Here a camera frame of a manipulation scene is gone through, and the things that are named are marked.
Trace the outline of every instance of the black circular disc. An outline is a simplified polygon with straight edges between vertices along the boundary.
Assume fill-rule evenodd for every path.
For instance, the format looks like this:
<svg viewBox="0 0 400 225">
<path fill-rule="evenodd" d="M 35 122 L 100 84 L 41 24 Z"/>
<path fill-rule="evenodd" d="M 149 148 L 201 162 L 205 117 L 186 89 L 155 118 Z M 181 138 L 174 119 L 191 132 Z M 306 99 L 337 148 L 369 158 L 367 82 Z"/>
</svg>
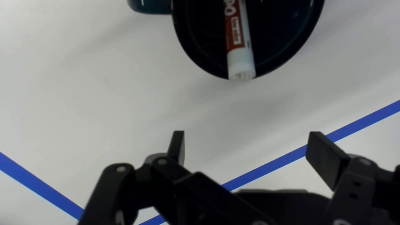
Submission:
<svg viewBox="0 0 400 225">
<path fill-rule="evenodd" d="M 324 0 L 246 0 L 256 77 L 292 58 L 312 33 Z M 175 32 L 202 70 L 227 79 L 224 0 L 172 0 Z"/>
</svg>

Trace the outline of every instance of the red and white label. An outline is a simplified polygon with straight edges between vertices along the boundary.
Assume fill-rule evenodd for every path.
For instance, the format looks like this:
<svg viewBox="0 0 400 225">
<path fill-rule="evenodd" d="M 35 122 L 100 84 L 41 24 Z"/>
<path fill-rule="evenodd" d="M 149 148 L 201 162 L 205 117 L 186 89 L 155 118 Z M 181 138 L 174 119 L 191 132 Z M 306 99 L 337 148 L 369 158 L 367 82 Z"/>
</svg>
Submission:
<svg viewBox="0 0 400 225">
<path fill-rule="evenodd" d="M 245 48 L 242 34 L 240 0 L 224 0 L 225 3 L 225 38 L 226 50 Z"/>
</svg>

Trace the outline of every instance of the blue tape line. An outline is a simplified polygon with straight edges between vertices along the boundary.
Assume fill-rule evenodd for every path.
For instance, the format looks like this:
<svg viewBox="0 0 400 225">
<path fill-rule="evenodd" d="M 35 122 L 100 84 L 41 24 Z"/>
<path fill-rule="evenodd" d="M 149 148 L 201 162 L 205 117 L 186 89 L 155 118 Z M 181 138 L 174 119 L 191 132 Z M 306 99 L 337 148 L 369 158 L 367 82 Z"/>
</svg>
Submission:
<svg viewBox="0 0 400 225">
<path fill-rule="evenodd" d="M 372 124 L 376 124 L 380 120 L 384 120 L 396 113 L 400 112 L 400 100 L 377 110 L 372 114 L 369 114 L 344 128 L 340 128 L 327 135 L 327 138 L 332 142 L 341 140 L 354 133 L 357 133 Z M 305 155 L 305 147 L 301 147 L 286 155 L 282 155 L 267 164 L 264 164 L 246 174 L 242 174 L 241 177 L 232 179 L 224 184 L 224 187 L 227 190 L 234 190 L 240 187 L 244 187 L 261 177 L 265 177 L 282 167 L 286 167 L 287 164 L 291 164 L 299 159 L 301 159 Z M 60 208 L 66 214 L 71 215 L 76 220 L 80 219 L 82 215 L 82 209 L 74 204 L 71 200 L 65 198 L 62 194 L 41 182 L 39 178 L 29 173 L 22 167 L 14 163 L 11 159 L 5 157 L 0 153 L 0 170 L 26 187 L 27 189 L 32 190 L 37 195 L 42 197 L 55 207 Z M 159 225 L 162 224 L 165 220 L 161 217 L 155 217 L 150 220 L 144 222 L 141 225 Z"/>
<path fill-rule="evenodd" d="M 72 218 L 79 219 L 82 215 L 84 210 L 79 205 L 49 187 L 46 183 L 41 182 L 22 167 L 17 165 L 2 153 L 0 153 L 0 170 Z"/>
<path fill-rule="evenodd" d="M 349 135 L 352 135 L 354 133 L 357 133 L 372 124 L 376 124 L 396 113 L 400 112 L 400 100 L 377 110 L 374 112 L 351 124 L 347 124 L 346 127 L 342 127 L 332 133 L 330 133 L 329 135 L 326 135 L 331 142 L 339 142 Z M 270 163 L 266 163 L 246 174 L 242 174 L 227 183 L 224 184 L 224 187 L 227 190 L 234 190 L 237 189 L 240 187 L 244 187 L 256 179 L 260 179 L 261 177 L 265 177 L 277 169 L 281 169 L 299 159 L 301 159 L 302 157 L 305 157 L 305 152 L 306 152 L 306 147 L 301 147 L 294 152 L 290 152 L 286 155 L 282 155 Z M 161 217 L 155 217 L 150 220 L 146 220 L 145 223 L 142 223 L 141 225 L 160 225 L 162 224 L 165 220 Z"/>
</svg>

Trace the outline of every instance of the black object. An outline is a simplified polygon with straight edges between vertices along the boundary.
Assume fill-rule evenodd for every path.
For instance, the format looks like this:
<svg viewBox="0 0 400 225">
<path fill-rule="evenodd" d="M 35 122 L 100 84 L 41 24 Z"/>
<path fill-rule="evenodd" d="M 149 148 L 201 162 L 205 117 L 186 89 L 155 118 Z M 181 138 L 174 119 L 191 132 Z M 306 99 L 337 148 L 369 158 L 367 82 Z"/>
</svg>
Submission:
<svg viewBox="0 0 400 225">
<path fill-rule="evenodd" d="M 129 0 L 139 5 L 141 0 Z M 167 0 L 149 0 L 155 10 Z M 246 0 L 256 65 L 262 77 L 291 59 L 311 35 L 325 0 Z M 211 75 L 227 79 L 224 0 L 171 0 L 179 42 L 189 58 Z"/>
<path fill-rule="evenodd" d="M 135 170 L 106 168 L 79 225 L 131 225 L 154 207 L 172 225 L 396 225 L 400 224 L 400 167 L 380 169 L 349 157 L 321 133 L 311 133 L 306 159 L 334 198 L 305 190 L 242 190 L 231 194 L 201 173 L 182 167 L 184 133 L 167 154 L 151 155 Z"/>
</svg>

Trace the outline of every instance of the white floor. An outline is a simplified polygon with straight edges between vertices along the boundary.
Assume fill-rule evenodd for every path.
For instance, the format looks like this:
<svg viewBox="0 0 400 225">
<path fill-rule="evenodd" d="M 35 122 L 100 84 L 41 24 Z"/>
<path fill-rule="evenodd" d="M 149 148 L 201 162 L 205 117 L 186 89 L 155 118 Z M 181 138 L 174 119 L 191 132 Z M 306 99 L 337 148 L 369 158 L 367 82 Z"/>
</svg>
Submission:
<svg viewBox="0 0 400 225">
<path fill-rule="evenodd" d="M 397 103 L 399 12 L 395 0 L 327 0 L 292 60 L 240 84 L 196 68 L 170 17 L 139 15 L 125 2 L 2 0 L 0 152 L 84 208 L 106 165 L 139 168 L 181 129 L 186 167 L 224 184 L 302 147 L 311 130 L 329 134 Z M 392 170 L 399 134 L 396 114 L 337 144 Z M 76 224 L 0 178 L 1 225 Z M 242 188 L 329 195 L 304 159 Z"/>
</svg>

